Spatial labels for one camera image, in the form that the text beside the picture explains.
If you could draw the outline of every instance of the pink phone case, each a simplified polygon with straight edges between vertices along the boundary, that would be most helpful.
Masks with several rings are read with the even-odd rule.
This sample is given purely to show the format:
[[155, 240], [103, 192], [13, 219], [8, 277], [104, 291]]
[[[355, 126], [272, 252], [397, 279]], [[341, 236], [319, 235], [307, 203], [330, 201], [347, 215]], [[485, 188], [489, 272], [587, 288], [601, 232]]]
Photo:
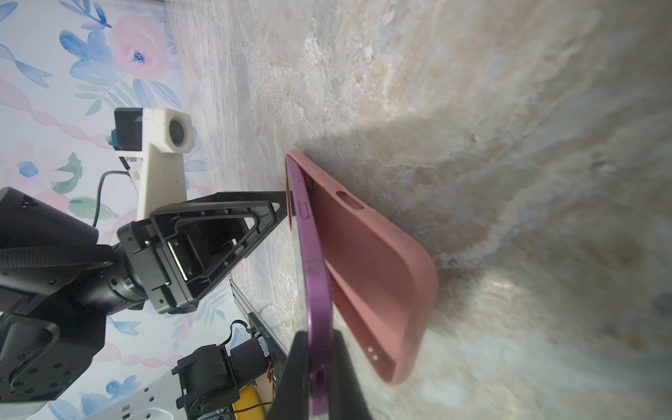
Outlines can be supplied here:
[[389, 384], [408, 378], [436, 302], [438, 274], [407, 233], [348, 192], [298, 151], [333, 278], [333, 302]]
[[325, 257], [317, 234], [315, 219], [308, 198], [303, 170], [289, 156], [286, 157], [287, 209], [290, 228], [299, 246], [308, 312], [308, 394], [310, 414], [329, 411], [329, 376], [333, 336], [331, 281]]

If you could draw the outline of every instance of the purple phone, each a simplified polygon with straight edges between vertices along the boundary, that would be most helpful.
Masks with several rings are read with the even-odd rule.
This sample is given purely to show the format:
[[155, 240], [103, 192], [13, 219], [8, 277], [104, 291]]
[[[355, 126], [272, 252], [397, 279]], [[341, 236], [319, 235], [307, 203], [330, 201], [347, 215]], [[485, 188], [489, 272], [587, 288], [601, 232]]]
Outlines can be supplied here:
[[308, 383], [310, 414], [329, 411], [329, 370], [333, 334], [331, 280], [315, 219], [308, 199], [308, 186], [303, 169], [286, 158], [288, 209], [294, 239], [297, 272], [303, 273], [308, 313]]

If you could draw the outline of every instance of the yellow object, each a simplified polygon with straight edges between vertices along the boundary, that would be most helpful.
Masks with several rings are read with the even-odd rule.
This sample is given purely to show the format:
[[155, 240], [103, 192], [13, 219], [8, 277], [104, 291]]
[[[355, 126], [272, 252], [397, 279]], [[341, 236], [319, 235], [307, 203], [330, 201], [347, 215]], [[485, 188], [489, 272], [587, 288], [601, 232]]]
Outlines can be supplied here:
[[[257, 404], [261, 404], [259, 395], [257, 395], [257, 391], [251, 385], [248, 385], [241, 389], [241, 399], [233, 404], [233, 409], [235, 411], [245, 410], [247, 407], [252, 407]], [[242, 413], [236, 413], [236, 420], [264, 420], [265, 418], [266, 413], [262, 406], [243, 411]]]

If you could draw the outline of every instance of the marble surface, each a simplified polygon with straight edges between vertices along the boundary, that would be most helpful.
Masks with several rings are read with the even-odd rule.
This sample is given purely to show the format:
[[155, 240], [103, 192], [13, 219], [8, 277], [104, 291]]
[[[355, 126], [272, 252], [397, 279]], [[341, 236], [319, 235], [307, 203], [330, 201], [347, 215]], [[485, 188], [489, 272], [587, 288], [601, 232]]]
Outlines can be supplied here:
[[[346, 329], [375, 418], [672, 415], [670, 2], [167, 6], [216, 190], [282, 190], [302, 150], [434, 258], [407, 381]], [[289, 240], [234, 272], [285, 343]]]

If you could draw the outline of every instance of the wallpaper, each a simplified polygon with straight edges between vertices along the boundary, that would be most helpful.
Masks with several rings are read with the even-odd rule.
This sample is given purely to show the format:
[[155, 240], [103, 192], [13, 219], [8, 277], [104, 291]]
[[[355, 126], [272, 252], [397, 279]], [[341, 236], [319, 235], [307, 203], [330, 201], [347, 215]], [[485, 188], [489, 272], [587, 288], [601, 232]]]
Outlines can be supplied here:
[[[116, 107], [189, 112], [167, 12], [125, 1], [19, 0], [0, 4], [0, 186], [17, 188], [92, 223], [100, 175], [123, 170], [106, 142]], [[211, 194], [198, 127], [184, 158], [189, 199]], [[127, 177], [103, 187], [99, 243], [135, 219]], [[237, 318], [220, 286], [185, 315], [150, 304], [108, 317], [106, 344], [57, 401], [31, 419], [78, 420], [158, 378], [196, 348], [220, 343]]]

